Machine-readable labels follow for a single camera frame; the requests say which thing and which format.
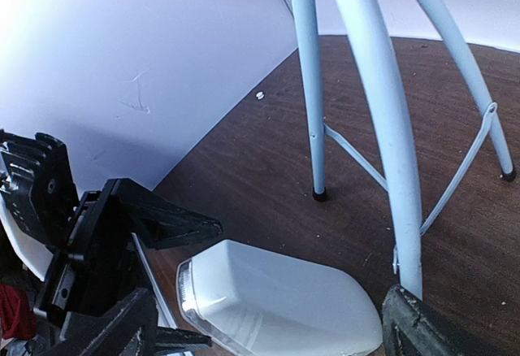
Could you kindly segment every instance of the metal leg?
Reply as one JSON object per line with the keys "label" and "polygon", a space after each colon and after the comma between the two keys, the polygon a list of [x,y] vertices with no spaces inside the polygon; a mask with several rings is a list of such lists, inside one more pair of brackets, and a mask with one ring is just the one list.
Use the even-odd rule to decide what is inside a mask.
{"label": "metal leg", "polygon": [[414,137],[396,56],[377,0],[336,0],[365,88],[398,247],[401,285],[421,298],[421,197]]}
{"label": "metal leg", "polygon": [[314,199],[327,199],[325,190],[325,156],[323,126],[322,68],[319,55],[318,21],[315,0],[292,0],[296,25],[301,75],[305,94],[310,157],[314,182]]}
{"label": "metal leg", "polygon": [[[449,53],[461,71],[480,114],[483,116],[489,104],[492,103],[492,98],[479,66],[475,61],[475,57],[471,53],[470,47],[464,41],[455,20],[442,0],[417,0],[417,2],[444,39]],[[514,180],[516,171],[514,170],[513,161],[509,154],[498,115],[495,115],[493,118],[490,136],[502,168],[502,177],[507,181]]]}

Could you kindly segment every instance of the red cloth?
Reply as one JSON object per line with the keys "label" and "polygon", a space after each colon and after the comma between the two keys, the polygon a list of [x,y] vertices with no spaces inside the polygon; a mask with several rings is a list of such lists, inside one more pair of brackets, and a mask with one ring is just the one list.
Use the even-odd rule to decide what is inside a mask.
{"label": "red cloth", "polygon": [[30,340],[36,335],[36,317],[24,291],[0,284],[2,338]]}

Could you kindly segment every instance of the brown wood surface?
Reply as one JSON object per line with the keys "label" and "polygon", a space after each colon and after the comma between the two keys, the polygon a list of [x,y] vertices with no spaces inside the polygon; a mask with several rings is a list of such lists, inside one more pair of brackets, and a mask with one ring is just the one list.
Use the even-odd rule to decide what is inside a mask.
{"label": "brown wood surface", "polygon": [[[344,37],[322,37],[321,43],[327,123],[380,169],[348,42]],[[440,42],[395,39],[394,46],[414,126],[427,215],[478,132],[480,117]],[[520,164],[520,55],[482,46],[472,50]],[[254,96],[259,90],[266,95],[260,101]],[[330,140],[326,156],[330,200],[317,203],[310,195],[305,106],[295,53],[192,150],[157,192],[219,219],[223,238],[348,272],[380,307],[388,288],[397,282],[386,193]],[[520,182],[508,184],[499,175],[486,140],[423,238],[424,297],[455,323],[520,354]],[[150,252],[175,309],[178,263],[212,243]],[[226,353],[215,348],[200,354]]]}

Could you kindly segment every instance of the black rubber foot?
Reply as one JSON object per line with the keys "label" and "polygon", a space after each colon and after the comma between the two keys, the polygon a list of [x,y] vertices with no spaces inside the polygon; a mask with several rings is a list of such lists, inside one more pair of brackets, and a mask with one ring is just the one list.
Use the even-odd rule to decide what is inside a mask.
{"label": "black rubber foot", "polygon": [[321,193],[316,193],[316,191],[312,190],[312,197],[316,202],[325,202],[328,199],[327,189],[324,189]]}
{"label": "black rubber foot", "polygon": [[517,178],[517,168],[513,165],[513,170],[510,173],[502,172],[501,178],[503,181],[507,181],[508,183],[514,181],[514,179]]}

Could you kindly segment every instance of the white wall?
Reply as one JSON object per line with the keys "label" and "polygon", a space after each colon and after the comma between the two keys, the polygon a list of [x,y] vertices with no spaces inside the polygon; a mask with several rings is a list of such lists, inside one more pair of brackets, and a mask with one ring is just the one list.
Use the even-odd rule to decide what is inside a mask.
{"label": "white wall", "polygon": [[282,0],[0,0],[0,126],[154,187],[296,47]]}
{"label": "white wall", "polygon": [[[467,41],[520,51],[520,0],[445,0]],[[388,31],[399,37],[439,38],[414,0],[379,0]],[[334,0],[318,0],[320,33],[344,34]]]}

